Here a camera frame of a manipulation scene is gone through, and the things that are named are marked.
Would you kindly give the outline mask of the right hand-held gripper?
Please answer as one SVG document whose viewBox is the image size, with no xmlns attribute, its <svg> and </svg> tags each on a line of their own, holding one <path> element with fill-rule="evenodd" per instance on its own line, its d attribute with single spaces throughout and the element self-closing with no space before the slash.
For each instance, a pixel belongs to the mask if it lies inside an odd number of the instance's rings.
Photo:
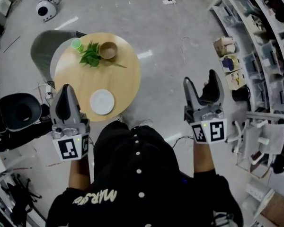
<svg viewBox="0 0 284 227">
<path fill-rule="evenodd" d="M 217 73 L 209 70 L 209 79 L 200 98 L 189 77 L 184 78 L 183 87 L 187 102 L 184 120 L 192 127 L 195 142 L 212 144 L 225 141 L 227 119 L 222 108 L 224 91 Z M 208 105 L 200 107 L 198 99 Z"/>
</svg>

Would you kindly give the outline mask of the white plate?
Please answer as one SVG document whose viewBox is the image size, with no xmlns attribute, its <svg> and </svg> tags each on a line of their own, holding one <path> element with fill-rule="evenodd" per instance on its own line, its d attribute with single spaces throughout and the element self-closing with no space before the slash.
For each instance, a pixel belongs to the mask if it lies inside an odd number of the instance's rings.
<svg viewBox="0 0 284 227">
<path fill-rule="evenodd" d="M 109 114 L 115 105 L 115 99 L 111 92 L 106 89 L 96 90 L 89 100 L 91 109 L 98 115 Z"/>
</svg>

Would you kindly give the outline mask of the green cup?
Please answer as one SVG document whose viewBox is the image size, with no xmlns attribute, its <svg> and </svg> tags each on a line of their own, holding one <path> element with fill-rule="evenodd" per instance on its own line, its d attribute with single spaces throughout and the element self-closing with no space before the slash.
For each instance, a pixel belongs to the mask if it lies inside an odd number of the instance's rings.
<svg viewBox="0 0 284 227">
<path fill-rule="evenodd" d="M 71 42 L 71 47 L 79 52 L 82 52 L 84 46 L 82 45 L 82 41 L 79 38 L 75 38 Z"/>
</svg>

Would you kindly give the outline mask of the brown wooden bowl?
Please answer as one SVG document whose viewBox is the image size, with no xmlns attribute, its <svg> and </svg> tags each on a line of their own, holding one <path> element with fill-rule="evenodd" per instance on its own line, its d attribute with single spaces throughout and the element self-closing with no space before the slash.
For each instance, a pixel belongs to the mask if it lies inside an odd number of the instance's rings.
<svg viewBox="0 0 284 227">
<path fill-rule="evenodd" d="M 114 42 L 105 42 L 99 47 L 99 55 L 101 59 L 114 61 L 118 52 L 117 45 Z"/>
</svg>

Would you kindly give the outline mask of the person's right forearm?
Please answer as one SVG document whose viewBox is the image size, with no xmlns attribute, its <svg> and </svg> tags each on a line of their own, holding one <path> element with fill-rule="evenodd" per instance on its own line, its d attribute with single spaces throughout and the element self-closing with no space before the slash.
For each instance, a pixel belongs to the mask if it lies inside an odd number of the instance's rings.
<svg viewBox="0 0 284 227">
<path fill-rule="evenodd" d="M 213 158 L 208 144 L 194 142 L 193 146 L 194 172 L 202 173 L 214 170 Z"/>
</svg>

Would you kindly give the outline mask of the black waste bin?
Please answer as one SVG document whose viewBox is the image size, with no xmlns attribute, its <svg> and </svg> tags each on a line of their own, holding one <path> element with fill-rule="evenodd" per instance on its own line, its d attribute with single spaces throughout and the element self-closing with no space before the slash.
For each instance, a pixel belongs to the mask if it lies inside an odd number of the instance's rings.
<svg viewBox="0 0 284 227">
<path fill-rule="evenodd" d="M 237 90 L 231 92 L 232 99 L 235 102 L 249 102 L 250 100 L 250 89 L 247 86 L 243 86 Z"/>
</svg>

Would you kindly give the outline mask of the cardboard box with blue item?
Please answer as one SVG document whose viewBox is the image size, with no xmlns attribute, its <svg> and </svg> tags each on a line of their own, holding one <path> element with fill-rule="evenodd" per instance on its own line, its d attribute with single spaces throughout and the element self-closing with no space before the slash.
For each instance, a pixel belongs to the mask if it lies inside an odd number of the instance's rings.
<svg viewBox="0 0 284 227">
<path fill-rule="evenodd" d="M 242 68 L 239 57 L 236 53 L 227 54 L 219 59 L 224 73 L 232 73 Z"/>
</svg>

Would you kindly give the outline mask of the cardboard box with beige items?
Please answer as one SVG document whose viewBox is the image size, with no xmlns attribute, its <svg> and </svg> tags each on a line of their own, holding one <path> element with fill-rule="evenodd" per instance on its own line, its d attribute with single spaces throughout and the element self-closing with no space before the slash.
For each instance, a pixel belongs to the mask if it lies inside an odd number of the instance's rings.
<svg viewBox="0 0 284 227">
<path fill-rule="evenodd" d="M 213 46 L 219 57 L 239 52 L 238 44 L 233 37 L 222 36 L 213 42 Z"/>
</svg>

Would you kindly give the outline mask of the round wooden table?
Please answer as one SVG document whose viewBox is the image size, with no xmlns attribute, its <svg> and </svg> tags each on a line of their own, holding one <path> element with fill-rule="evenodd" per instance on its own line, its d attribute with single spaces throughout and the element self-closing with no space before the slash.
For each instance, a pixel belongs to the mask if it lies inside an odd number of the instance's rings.
<svg viewBox="0 0 284 227">
<path fill-rule="evenodd" d="M 117 45 L 114 64 L 100 64 L 90 67 L 81 64 L 81 54 L 67 47 L 57 62 L 54 76 L 56 91 L 64 84 L 70 84 L 78 99 L 80 109 L 92 122 L 109 120 L 122 113 L 134 100 L 140 86 L 141 67 L 133 47 L 123 38 L 111 33 L 93 33 L 81 37 L 84 47 L 90 42 L 103 44 L 113 42 Z M 114 96 L 113 110 L 107 115 L 96 114 L 90 105 L 92 94 L 106 89 Z"/>
</svg>

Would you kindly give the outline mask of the green leaf sprig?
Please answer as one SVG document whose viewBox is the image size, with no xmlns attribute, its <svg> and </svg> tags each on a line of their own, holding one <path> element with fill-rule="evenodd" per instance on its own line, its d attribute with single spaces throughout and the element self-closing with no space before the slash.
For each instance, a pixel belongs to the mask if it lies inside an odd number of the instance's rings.
<svg viewBox="0 0 284 227">
<path fill-rule="evenodd" d="M 79 61 L 79 64 L 88 65 L 90 68 L 97 68 L 100 65 L 126 68 L 126 66 L 116 63 L 115 61 L 107 61 L 101 59 L 98 53 L 100 45 L 100 43 L 94 43 L 90 41 L 86 50 L 81 52 L 81 59 Z"/>
</svg>

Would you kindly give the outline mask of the person's right white shoe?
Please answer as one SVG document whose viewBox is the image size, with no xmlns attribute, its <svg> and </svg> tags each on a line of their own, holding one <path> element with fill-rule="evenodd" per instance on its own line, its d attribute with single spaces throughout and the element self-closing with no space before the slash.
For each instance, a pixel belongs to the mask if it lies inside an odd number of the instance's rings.
<svg viewBox="0 0 284 227">
<path fill-rule="evenodd" d="M 142 126 L 148 126 L 148 127 L 153 127 L 153 121 L 152 120 L 144 120 L 144 121 L 141 121 L 139 124 L 138 124 L 139 127 L 142 127 Z"/>
</svg>

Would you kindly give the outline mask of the grey shell chair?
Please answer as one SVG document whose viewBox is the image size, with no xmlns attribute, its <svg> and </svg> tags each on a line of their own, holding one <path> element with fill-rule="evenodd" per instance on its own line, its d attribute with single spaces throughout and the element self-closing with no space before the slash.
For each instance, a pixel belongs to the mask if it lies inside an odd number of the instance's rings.
<svg viewBox="0 0 284 227">
<path fill-rule="evenodd" d="M 81 38 L 85 35 L 76 30 L 46 30 L 34 39 L 30 49 L 31 59 L 44 82 L 53 89 L 55 89 L 55 84 L 50 74 L 50 66 L 54 53 L 67 40 Z"/>
</svg>

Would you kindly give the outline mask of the white office chair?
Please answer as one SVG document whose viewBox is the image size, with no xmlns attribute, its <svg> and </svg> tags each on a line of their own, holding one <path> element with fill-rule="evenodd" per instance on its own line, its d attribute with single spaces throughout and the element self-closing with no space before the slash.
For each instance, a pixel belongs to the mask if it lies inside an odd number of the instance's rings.
<svg viewBox="0 0 284 227">
<path fill-rule="evenodd" d="M 237 130 L 236 136 L 228 136 L 226 143 L 232 143 L 232 153 L 238 162 L 248 164 L 252 172 L 260 161 L 270 155 L 282 152 L 284 145 L 284 124 L 271 124 L 268 120 L 247 119 L 242 124 L 232 122 Z"/>
</svg>

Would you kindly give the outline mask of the person's black jacket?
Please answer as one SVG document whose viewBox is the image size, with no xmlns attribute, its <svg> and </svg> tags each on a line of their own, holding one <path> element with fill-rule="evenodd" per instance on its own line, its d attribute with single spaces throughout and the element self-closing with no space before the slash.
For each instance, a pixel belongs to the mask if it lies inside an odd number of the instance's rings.
<svg viewBox="0 0 284 227">
<path fill-rule="evenodd" d="M 94 145 L 88 189 L 53 201 L 46 227 L 243 227 L 226 178 L 214 170 L 184 178 L 173 148 L 148 126 L 114 121 Z"/>
</svg>

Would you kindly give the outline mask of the white storage shelving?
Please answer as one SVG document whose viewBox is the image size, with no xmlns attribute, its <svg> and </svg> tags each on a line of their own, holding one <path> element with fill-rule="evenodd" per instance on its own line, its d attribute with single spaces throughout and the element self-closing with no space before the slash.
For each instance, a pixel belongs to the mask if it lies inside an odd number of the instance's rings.
<svg viewBox="0 0 284 227">
<path fill-rule="evenodd" d="M 238 44 L 236 54 L 251 92 L 245 120 L 284 124 L 284 0 L 205 1 L 225 37 L 233 37 Z M 272 206 L 277 195 L 284 196 L 284 145 L 280 154 L 265 157 L 252 172 L 246 162 L 238 162 L 238 156 L 237 166 L 254 181 L 265 183 L 264 193 L 251 194 L 243 202 L 253 218 Z"/>
</svg>

